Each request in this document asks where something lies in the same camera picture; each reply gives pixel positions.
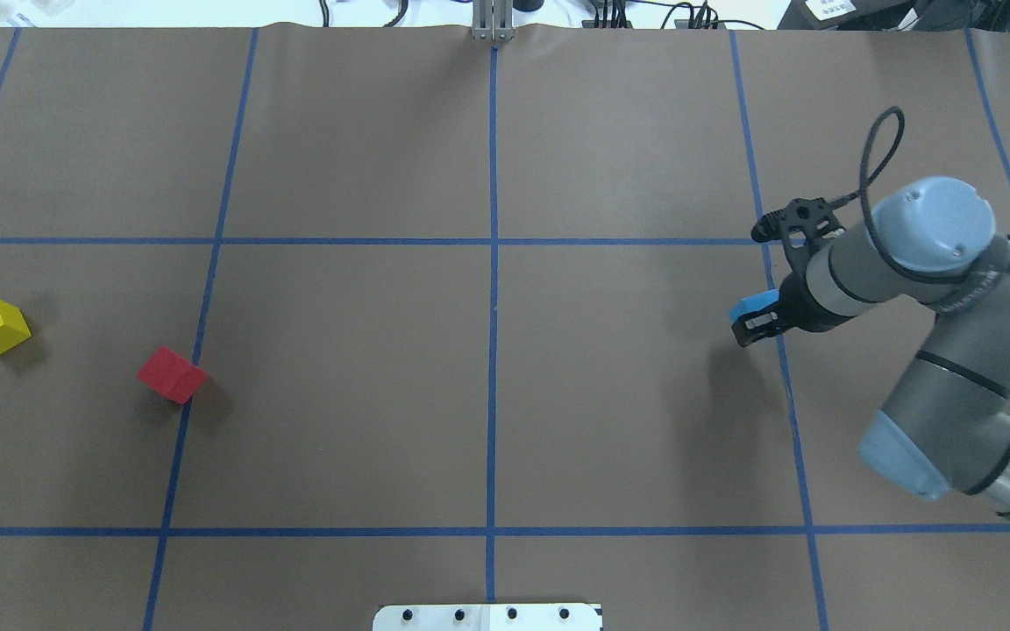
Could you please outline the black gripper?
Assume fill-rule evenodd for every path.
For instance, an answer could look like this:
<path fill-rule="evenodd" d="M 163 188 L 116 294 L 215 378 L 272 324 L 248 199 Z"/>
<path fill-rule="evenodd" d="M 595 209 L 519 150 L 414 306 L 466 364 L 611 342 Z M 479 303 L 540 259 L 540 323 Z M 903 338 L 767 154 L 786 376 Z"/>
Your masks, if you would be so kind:
<path fill-rule="evenodd" d="M 777 312 L 760 312 L 777 302 Z M 782 334 L 786 327 L 810 334 L 831 330 L 831 311 L 822 307 L 803 279 L 784 279 L 778 291 L 746 296 L 729 311 L 733 337 L 741 348 Z"/>

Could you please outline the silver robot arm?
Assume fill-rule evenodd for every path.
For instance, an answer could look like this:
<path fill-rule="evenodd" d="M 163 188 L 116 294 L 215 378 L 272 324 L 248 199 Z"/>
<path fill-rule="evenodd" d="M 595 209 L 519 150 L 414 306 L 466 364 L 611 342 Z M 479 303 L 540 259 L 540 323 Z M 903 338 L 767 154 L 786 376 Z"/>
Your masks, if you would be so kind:
<path fill-rule="evenodd" d="M 906 296 L 935 320 L 858 441 L 876 474 L 924 500 L 958 491 L 1010 522 L 1010 235 L 970 184 L 923 177 L 844 228 L 843 199 L 796 199 L 750 236 L 780 241 L 777 287 L 730 311 L 742 347 L 821 334 Z"/>

